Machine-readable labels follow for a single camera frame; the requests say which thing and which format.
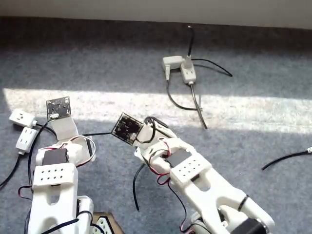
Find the white power strip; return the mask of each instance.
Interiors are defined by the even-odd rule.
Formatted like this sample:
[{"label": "white power strip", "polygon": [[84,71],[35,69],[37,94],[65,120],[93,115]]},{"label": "white power strip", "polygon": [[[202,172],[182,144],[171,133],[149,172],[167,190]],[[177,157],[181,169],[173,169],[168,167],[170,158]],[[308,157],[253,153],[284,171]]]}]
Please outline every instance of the white power strip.
[{"label": "white power strip", "polygon": [[20,109],[15,109],[11,113],[9,119],[15,124],[20,125],[22,127],[32,128],[37,124],[34,115],[24,112]]},{"label": "white power strip", "polygon": [[[98,221],[97,225],[100,226],[105,234],[114,234],[113,229],[111,229],[111,225],[109,224],[108,218],[106,216],[101,216]],[[93,228],[92,234],[100,234],[100,230],[98,228]]]},{"label": "white power strip", "polygon": [[16,143],[16,148],[19,150],[20,155],[29,153],[30,148],[38,134],[38,131],[32,128],[24,127],[19,139]]}]

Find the gray carpet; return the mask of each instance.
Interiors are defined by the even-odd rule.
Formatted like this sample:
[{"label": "gray carpet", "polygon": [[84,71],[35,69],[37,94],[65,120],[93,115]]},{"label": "gray carpet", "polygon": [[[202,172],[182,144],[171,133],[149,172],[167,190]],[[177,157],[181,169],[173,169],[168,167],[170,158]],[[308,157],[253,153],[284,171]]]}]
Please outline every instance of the gray carpet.
[{"label": "gray carpet", "polygon": [[[69,95],[80,133],[110,130],[121,112],[156,116],[263,207],[275,234],[311,232],[312,159],[260,168],[311,146],[312,31],[194,25],[193,58],[211,59],[234,75],[196,63],[204,131],[196,112],[170,103],[160,67],[163,56],[187,53],[185,24],[2,18],[0,29],[0,180],[17,158],[20,128],[8,121],[10,112],[21,108],[44,123],[45,101]],[[180,73],[172,74],[171,92],[192,105]],[[111,211],[125,233],[179,233],[179,201],[146,168],[137,180],[136,211],[134,149],[113,136],[95,139],[97,160],[79,168],[78,194],[92,198],[96,211]],[[53,142],[45,132],[38,146]],[[17,189],[27,184],[26,164],[0,191],[0,233],[22,233],[30,202]]]}]

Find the electrical outlet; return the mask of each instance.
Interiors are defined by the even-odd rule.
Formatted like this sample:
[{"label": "electrical outlet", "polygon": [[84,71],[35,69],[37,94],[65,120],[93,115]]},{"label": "electrical outlet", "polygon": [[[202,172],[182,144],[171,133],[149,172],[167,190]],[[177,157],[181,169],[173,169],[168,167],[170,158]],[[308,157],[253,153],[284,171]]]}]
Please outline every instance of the electrical outlet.
[{"label": "electrical outlet", "polygon": [[19,139],[16,143],[16,148],[19,149],[19,154],[29,153],[30,148],[38,134],[38,131],[32,128],[24,127]]},{"label": "electrical outlet", "polygon": [[[107,216],[101,216],[97,221],[97,225],[103,229],[105,234],[115,234]],[[101,232],[98,230],[98,228],[93,228],[92,234],[100,233]]]},{"label": "electrical outlet", "polygon": [[12,122],[14,122],[19,126],[28,128],[35,126],[37,123],[34,115],[24,112],[23,110],[20,109],[15,109],[11,113],[9,120],[11,120]]},{"label": "electrical outlet", "polygon": [[195,83],[196,73],[192,61],[188,66],[185,66],[185,63],[181,64],[181,72],[184,83],[189,84],[190,82]]}]

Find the power strip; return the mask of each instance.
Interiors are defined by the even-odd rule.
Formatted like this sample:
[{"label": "power strip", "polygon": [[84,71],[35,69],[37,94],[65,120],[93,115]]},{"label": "power strip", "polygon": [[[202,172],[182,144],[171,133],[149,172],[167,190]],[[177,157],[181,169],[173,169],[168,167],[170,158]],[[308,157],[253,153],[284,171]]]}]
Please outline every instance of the power strip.
[{"label": "power strip", "polygon": [[[115,234],[113,228],[108,220],[107,216],[100,216],[97,221],[97,225],[101,227],[105,234]],[[100,234],[100,230],[98,228],[93,228],[92,234]]]}]

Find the white plastic bracket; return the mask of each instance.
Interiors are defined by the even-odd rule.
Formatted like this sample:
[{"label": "white plastic bracket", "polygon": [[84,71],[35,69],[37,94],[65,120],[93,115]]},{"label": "white plastic bracket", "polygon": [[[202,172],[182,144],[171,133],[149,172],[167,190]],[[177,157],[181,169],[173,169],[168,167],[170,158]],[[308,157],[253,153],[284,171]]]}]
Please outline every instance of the white plastic bracket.
[{"label": "white plastic bracket", "polygon": [[[28,226],[29,234],[40,234],[53,226],[76,218],[78,170],[72,163],[35,168],[33,202]],[[52,194],[59,194],[52,201]],[[59,230],[61,234],[78,234],[77,225]]]}]

